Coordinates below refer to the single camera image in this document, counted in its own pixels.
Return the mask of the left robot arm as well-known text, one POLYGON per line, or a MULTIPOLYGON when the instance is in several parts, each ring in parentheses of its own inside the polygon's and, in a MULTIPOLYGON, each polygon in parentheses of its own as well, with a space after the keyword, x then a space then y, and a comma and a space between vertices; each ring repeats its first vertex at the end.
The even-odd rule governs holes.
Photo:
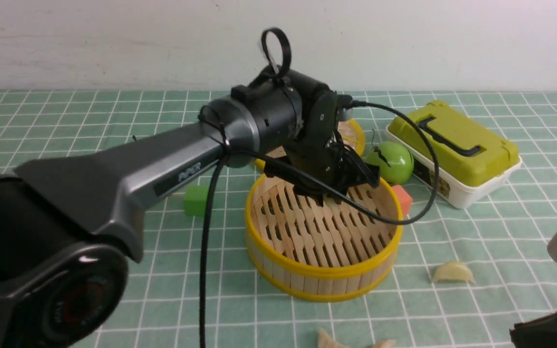
POLYGON ((0 174, 0 348, 66 348, 113 313, 146 211, 222 163, 282 147, 265 173, 322 203, 377 187, 380 172, 342 143, 353 99, 296 71, 265 68, 203 106, 195 123, 86 156, 30 160, 0 174))

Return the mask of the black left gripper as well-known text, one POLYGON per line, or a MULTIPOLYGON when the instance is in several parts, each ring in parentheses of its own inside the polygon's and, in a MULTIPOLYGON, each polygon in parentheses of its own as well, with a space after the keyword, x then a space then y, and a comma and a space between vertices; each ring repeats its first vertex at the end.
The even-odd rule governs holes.
POLYGON ((283 147, 282 161, 345 195, 352 187, 380 184, 380 170, 365 163, 338 130, 339 115, 349 97, 320 92, 303 112, 304 128, 283 147))

